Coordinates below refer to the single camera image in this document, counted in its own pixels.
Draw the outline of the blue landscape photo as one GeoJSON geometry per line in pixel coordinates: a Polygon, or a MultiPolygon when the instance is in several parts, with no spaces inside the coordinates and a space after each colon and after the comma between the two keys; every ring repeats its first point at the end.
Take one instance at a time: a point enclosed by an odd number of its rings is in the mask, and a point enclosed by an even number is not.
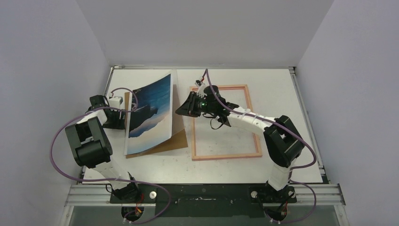
{"type": "Polygon", "coordinates": [[[124,155],[141,153],[172,137],[173,86],[177,70],[142,77],[132,87],[138,103],[130,98],[124,155]]]}

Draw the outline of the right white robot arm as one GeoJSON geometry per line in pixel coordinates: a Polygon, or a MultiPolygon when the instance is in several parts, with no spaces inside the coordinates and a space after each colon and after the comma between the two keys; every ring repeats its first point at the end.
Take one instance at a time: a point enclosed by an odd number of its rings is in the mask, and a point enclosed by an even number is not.
{"type": "Polygon", "coordinates": [[[273,162],[271,175],[266,182],[266,196],[272,202],[284,197],[293,164],[304,149],[302,137],[289,117],[265,117],[227,102],[216,85],[203,87],[200,92],[191,91],[175,113],[193,118],[209,114],[222,125],[263,136],[273,162]]]}

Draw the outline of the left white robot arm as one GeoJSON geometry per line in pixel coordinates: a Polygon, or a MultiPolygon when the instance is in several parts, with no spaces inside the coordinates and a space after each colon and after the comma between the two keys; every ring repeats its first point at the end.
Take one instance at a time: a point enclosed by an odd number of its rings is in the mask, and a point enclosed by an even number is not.
{"type": "Polygon", "coordinates": [[[125,130],[126,113],[120,111],[122,97],[90,97],[91,106],[85,116],[65,128],[74,160],[109,179],[111,193],[121,201],[130,203],[140,198],[138,184],[131,174],[112,159],[112,145],[105,129],[125,130]]]}

